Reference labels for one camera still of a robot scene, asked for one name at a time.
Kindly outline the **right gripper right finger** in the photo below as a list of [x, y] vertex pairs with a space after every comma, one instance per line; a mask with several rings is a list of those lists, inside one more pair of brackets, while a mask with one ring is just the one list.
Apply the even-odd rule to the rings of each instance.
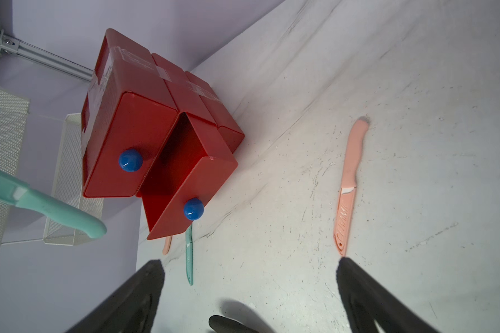
[[350, 258], [336, 273], [340, 298], [353, 332], [435, 332]]

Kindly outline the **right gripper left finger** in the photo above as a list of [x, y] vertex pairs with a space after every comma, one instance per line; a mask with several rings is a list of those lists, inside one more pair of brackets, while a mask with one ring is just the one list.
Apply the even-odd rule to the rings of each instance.
[[148, 261], [68, 331], [151, 332], [164, 281], [165, 272], [161, 261]]

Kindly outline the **red drawer cabinet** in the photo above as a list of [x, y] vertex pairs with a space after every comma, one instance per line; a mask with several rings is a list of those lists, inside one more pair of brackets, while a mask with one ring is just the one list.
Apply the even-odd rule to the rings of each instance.
[[215, 126], [231, 151], [244, 140], [205, 80], [107, 29], [81, 111], [83, 195], [136, 195], [181, 114]]

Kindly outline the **red drawer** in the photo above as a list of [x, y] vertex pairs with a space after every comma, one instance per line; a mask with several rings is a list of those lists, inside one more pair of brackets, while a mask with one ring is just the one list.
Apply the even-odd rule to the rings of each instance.
[[184, 233], [191, 224], [185, 204], [207, 205], [237, 166], [216, 126], [181, 113], [139, 191], [147, 239]]

